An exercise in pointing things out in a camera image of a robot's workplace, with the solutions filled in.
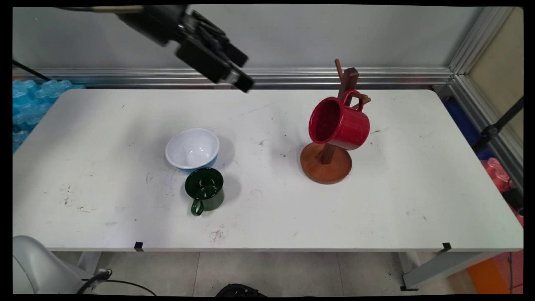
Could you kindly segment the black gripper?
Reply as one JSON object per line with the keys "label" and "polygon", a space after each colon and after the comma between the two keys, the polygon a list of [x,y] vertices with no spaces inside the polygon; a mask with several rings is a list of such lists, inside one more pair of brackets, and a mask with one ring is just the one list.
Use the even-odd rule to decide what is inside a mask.
{"label": "black gripper", "polygon": [[249,57],[234,46],[226,33],[197,11],[195,34],[183,26],[188,5],[144,5],[140,12],[117,13],[136,32],[160,46],[170,41],[180,44],[176,56],[215,84],[224,81],[247,93],[255,84],[242,67]]}

